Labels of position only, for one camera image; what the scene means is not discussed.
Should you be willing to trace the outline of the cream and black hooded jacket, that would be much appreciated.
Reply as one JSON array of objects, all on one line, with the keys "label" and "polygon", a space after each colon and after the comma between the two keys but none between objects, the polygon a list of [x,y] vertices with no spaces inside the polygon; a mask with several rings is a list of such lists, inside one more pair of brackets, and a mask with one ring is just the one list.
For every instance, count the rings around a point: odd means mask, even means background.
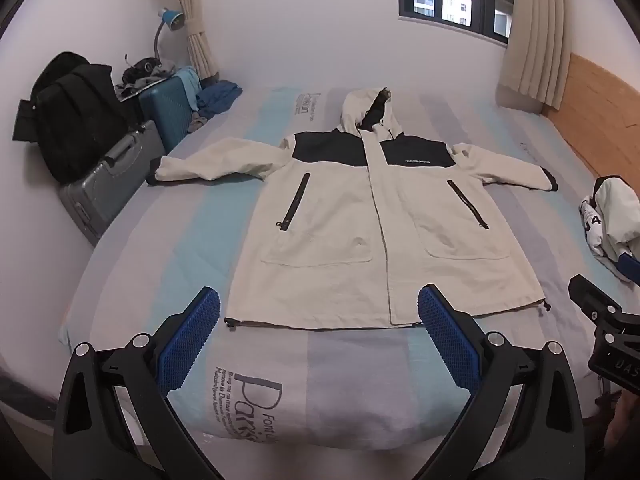
[{"label": "cream and black hooded jacket", "polygon": [[349,93],[333,130],[296,132],[279,145],[227,138],[187,158],[157,159],[149,180],[230,174],[262,181],[230,286],[231,324],[410,326],[428,284],[474,316],[544,299],[488,186],[551,192],[552,174],[405,133],[386,89]]}]

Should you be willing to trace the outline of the white folded printed garment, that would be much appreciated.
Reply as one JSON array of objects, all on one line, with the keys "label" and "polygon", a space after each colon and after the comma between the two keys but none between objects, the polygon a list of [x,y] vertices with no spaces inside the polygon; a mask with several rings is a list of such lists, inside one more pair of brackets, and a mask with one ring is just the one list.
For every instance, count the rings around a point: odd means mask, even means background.
[{"label": "white folded printed garment", "polygon": [[597,178],[579,212],[593,257],[616,278],[631,283],[617,271],[617,260],[624,252],[639,260],[640,210],[634,189],[620,176]]}]

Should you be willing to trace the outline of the wooden headboard panel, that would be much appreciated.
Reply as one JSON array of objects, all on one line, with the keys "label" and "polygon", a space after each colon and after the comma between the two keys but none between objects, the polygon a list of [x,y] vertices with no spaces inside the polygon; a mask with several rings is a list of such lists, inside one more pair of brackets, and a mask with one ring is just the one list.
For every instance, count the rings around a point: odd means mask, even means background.
[{"label": "wooden headboard panel", "polygon": [[595,176],[620,176],[638,190],[638,90],[573,53],[561,106],[546,106],[544,116]]}]

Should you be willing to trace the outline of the grey hard suitcase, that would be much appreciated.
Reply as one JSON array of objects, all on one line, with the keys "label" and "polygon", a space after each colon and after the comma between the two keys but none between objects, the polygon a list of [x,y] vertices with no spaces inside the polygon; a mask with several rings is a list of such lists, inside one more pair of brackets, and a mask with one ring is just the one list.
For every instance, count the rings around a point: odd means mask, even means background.
[{"label": "grey hard suitcase", "polygon": [[58,191],[67,213],[92,246],[145,181],[150,162],[165,154],[152,120],[123,136],[82,179]]}]

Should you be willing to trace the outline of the right beige curtain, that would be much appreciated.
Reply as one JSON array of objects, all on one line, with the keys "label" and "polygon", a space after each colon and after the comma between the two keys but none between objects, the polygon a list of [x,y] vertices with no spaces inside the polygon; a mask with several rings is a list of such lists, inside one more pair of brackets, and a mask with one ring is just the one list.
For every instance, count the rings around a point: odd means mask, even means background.
[{"label": "right beige curtain", "polygon": [[525,104],[558,110],[571,54],[567,0],[514,0],[498,92]]}]

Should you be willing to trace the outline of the beige curtain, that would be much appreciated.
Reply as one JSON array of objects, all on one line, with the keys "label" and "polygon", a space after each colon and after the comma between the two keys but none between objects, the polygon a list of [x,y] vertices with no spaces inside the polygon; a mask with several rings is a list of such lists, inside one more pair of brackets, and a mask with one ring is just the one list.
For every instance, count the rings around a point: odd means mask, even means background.
[{"label": "beige curtain", "polygon": [[525,104],[558,110],[571,54],[567,0],[514,0],[498,92]]},{"label": "beige curtain", "polygon": [[219,77],[219,67],[214,60],[203,22],[202,0],[178,0],[186,18],[186,48],[192,66],[200,79]]}]

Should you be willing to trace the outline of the black backpack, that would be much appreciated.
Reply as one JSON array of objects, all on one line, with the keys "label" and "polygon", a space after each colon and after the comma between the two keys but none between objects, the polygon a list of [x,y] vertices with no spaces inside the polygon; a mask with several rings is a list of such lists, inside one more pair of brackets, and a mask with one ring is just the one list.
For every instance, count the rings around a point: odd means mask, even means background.
[{"label": "black backpack", "polygon": [[52,178],[69,184],[85,177],[133,124],[116,96],[111,66],[65,51],[18,103],[12,140],[35,143]]}]

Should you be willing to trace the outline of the teal hard suitcase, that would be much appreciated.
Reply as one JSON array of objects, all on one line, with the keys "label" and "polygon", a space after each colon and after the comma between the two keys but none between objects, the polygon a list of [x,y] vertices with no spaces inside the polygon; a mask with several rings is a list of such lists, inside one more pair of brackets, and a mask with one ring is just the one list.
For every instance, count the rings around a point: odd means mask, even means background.
[{"label": "teal hard suitcase", "polygon": [[193,110],[182,80],[171,77],[143,90],[138,97],[142,116],[156,125],[160,140],[170,153],[187,135]]}]

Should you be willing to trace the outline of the dark blue crumpled cloth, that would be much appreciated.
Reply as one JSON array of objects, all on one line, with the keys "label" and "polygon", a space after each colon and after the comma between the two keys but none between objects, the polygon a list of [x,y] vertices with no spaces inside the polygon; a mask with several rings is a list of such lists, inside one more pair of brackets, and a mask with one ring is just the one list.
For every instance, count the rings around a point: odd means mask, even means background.
[{"label": "dark blue crumpled cloth", "polygon": [[228,80],[220,80],[203,88],[196,96],[198,114],[207,119],[230,110],[243,89]]}]

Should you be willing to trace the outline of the light blue folded towel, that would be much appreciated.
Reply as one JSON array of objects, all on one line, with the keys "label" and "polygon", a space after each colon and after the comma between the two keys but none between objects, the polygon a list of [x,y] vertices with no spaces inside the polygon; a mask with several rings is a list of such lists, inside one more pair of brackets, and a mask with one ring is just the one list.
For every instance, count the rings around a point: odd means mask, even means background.
[{"label": "light blue folded towel", "polygon": [[176,70],[174,76],[177,77],[184,89],[186,99],[194,112],[198,111],[198,94],[202,90],[200,77],[192,66],[183,66]]}]

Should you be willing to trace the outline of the clutter pile with headphones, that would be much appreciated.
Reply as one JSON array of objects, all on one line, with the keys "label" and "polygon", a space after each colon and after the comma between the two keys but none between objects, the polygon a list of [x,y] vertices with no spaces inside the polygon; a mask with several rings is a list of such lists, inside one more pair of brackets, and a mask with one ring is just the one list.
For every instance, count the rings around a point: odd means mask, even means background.
[{"label": "clutter pile with headphones", "polygon": [[140,92],[150,84],[171,77],[176,71],[176,66],[170,61],[161,61],[158,58],[142,58],[136,64],[129,65],[122,73],[122,82],[116,84],[116,96],[120,100],[129,98]]}]

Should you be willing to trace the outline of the blue desk lamp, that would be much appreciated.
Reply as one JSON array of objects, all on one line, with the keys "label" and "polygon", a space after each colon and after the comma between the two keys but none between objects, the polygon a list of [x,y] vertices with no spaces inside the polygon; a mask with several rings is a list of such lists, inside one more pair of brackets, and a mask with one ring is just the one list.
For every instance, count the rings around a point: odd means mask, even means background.
[{"label": "blue desk lamp", "polygon": [[180,30],[183,28],[185,21],[186,17],[182,11],[167,8],[160,10],[160,24],[157,26],[153,40],[154,58],[160,60],[160,36],[162,36],[163,30],[168,29],[171,32]]}]

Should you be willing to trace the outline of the left beige curtain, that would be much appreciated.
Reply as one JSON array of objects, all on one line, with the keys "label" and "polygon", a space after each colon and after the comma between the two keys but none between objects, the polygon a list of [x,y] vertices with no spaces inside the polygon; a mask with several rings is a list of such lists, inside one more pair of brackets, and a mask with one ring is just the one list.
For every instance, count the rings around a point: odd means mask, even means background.
[{"label": "left beige curtain", "polygon": [[186,48],[192,66],[200,79],[219,77],[219,67],[214,60],[203,22],[202,0],[178,0],[186,18]]}]

